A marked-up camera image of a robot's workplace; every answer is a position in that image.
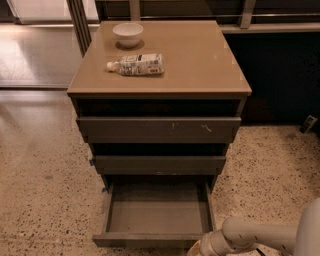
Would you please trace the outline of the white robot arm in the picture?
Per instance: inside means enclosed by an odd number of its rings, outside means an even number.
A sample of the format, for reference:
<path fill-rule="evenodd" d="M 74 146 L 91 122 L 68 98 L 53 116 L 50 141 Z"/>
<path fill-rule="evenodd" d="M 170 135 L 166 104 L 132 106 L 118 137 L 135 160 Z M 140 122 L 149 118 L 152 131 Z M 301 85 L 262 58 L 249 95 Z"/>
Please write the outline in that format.
<path fill-rule="evenodd" d="M 227 256 L 264 245 L 291 256 L 320 256 L 320 198 L 303 211 L 297 227 L 254 224 L 230 217 L 222 227 L 205 234 L 187 256 Z"/>

